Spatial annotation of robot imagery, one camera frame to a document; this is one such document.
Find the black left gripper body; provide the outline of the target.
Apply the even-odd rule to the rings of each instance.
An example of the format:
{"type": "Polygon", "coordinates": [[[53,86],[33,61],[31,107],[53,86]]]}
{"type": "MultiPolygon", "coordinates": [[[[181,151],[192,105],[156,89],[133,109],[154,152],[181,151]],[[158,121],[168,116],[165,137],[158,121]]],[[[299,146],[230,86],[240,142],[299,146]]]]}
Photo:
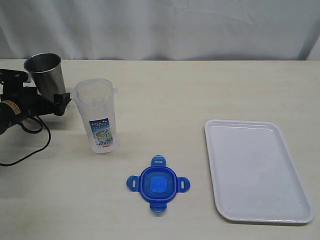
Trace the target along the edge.
{"type": "Polygon", "coordinates": [[[4,84],[0,95],[0,116],[2,118],[27,118],[51,114],[62,116],[68,104],[55,104],[38,94],[36,87],[4,84]]]}

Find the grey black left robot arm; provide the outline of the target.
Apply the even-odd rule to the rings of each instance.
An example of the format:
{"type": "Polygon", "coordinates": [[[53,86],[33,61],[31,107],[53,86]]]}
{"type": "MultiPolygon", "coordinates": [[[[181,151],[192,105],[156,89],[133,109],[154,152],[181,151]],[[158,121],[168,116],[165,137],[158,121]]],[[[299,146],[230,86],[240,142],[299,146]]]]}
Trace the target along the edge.
{"type": "Polygon", "coordinates": [[[36,134],[44,127],[40,116],[62,116],[71,101],[69,92],[54,94],[49,100],[40,94],[36,87],[24,86],[29,79],[25,71],[1,69],[0,84],[3,86],[0,94],[0,133],[8,128],[19,125],[28,133],[36,134]],[[23,125],[23,121],[31,119],[40,125],[39,130],[30,130],[23,125]]]}

